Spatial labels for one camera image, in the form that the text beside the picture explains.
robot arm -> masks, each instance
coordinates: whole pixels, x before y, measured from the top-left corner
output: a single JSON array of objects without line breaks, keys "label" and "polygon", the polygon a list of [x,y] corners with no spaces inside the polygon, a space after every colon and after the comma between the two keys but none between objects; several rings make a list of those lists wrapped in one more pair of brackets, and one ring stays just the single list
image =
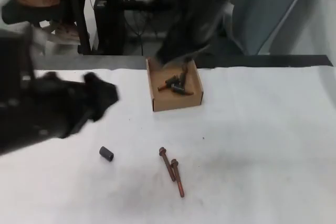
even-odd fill
[{"label": "robot arm", "polygon": [[229,0],[165,0],[175,4],[175,22],[156,59],[166,64],[177,58],[196,56],[215,34]]},{"label": "robot arm", "polygon": [[54,72],[37,78],[29,55],[31,29],[0,30],[0,155],[50,138],[78,133],[98,121],[118,100],[114,85],[94,73],[84,82],[64,81]]}]

rusty bolt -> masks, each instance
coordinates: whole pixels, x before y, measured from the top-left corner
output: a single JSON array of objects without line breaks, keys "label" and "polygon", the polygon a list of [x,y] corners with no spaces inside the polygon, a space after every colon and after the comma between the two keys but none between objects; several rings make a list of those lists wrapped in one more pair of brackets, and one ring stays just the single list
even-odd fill
[{"label": "rusty bolt", "polygon": [[160,150],[159,150],[159,155],[163,158],[163,161],[166,164],[166,167],[168,169],[169,175],[170,175],[172,181],[174,182],[176,180],[175,175],[174,175],[173,170],[172,170],[172,168],[169,164],[168,158],[166,156],[166,151],[167,150],[164,147],[161,147]]},{"label": "rusty bolt", "polygon": [[180,174],[178,173],[179,169],[177,169],[178,165],[179,165],[178,161],[176,159],[173,159],[171,166],[172,166],[172,168],[174,170],[174,173],[175,173],[177,186],[179,188],[178,190],[180,191],[181,198],[183,198],[184,197],[184,190],[183,190]]}]

black chair leg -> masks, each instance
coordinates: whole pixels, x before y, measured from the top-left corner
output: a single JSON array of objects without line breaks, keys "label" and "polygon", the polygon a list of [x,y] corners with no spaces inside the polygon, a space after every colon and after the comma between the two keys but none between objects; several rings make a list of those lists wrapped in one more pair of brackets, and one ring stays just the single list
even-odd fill
[{"label": "black chair leg", "polygon": [[75,20],[78,28],[80,48],[84,55],[91,54],[91,46],[88,35],[88,28],[86,26],[85,16],[83,10],[80,8],[79,0],[71,0],[72,10],[75,15]]}]

cardboard box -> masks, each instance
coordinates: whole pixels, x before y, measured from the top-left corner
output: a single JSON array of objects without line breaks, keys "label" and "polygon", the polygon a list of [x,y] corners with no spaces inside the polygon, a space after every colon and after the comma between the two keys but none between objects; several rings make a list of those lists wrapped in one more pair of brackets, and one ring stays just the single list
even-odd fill
[{"label": "cardboard box", "polygon": [[168,67],[160,70],[151,69],[150,59],[146,60],[149,87],[152,98],[153,111],[175,110],[202,104],[203,87],[199,78],[194,61],[188,63],[188,74],[186,76],[185,89],[194,92],[193,95],[180,95],[173,93],[170,89],[158,91],[158,87],[165,83],[165,80],[182,72],[181,66]]}]

white table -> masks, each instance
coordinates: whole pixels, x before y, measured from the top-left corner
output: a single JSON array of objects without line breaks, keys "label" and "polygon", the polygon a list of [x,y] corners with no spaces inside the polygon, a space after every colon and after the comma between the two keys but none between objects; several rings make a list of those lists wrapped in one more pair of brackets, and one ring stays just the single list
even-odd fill
[{"label": "white table", "polygon": [[121,101],[78,135],[0,157],[0,223],[336,222],[333,68],[200,70],[203,105],[159,113],[144,70],[96,73]]}]

